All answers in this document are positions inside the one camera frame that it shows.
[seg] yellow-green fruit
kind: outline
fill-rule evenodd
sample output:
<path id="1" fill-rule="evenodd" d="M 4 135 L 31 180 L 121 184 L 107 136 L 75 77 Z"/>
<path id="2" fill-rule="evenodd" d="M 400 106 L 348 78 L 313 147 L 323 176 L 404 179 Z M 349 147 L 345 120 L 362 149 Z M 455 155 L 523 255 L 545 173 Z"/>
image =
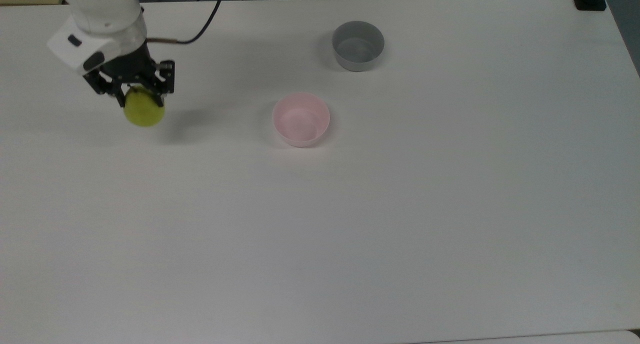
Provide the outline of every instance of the yellow-green fruit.
<path id="1" fill-rule="evenodd" d="M 154 126 L 165 116 L 165 107 L 158 106 L 151 91 L 133 86 L 125 95 L 124 116 L 137 126 Z"/>

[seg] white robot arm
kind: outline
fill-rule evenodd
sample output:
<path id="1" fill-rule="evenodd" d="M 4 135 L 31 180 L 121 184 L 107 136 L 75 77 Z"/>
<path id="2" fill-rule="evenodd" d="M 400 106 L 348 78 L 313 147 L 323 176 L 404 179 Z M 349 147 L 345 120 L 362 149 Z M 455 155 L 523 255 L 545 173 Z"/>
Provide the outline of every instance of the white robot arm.
<path id="1" fill-rule="evenodd" d="M 71 17 L 47 43 L 55 55 L 121 107 L 123 84 L 144 86 L 162 107 L 162 96 L 174 92 L 175 63 L 151 59 L 138 0 L 66 1 Z"/>

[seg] pink bowl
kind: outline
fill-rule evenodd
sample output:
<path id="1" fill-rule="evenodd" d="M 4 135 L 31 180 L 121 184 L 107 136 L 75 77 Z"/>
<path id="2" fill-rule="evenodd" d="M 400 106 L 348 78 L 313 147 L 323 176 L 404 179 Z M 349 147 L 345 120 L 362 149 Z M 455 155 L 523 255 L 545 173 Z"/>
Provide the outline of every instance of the pink bowl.
<path id="1" fill-rule="evenodd" d="M 329 127 L 329 108 L 310 93 L 291 93 L 273 108 L 273 125 L 285 143 L 308 147 L 320 140 Z"/>

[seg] white table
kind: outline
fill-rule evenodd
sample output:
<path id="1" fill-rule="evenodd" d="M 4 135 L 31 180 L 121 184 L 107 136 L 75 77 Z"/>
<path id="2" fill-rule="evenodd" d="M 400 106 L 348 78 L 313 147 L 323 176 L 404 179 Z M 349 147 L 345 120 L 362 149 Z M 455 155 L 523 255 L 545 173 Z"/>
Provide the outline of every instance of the white table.
<path id="1" fill-rule="evenodd" d="M 192 36 L 211 3 L 146 4 Z M 0 8 L 0 342 L 399 344 L 640 327 L 640 79 L 572 0 L 225 2 L 151 129 Z M 361 19 L 380 66 L 329 38 Z M 327 101 L 316 148 L 275 101 Z"/>

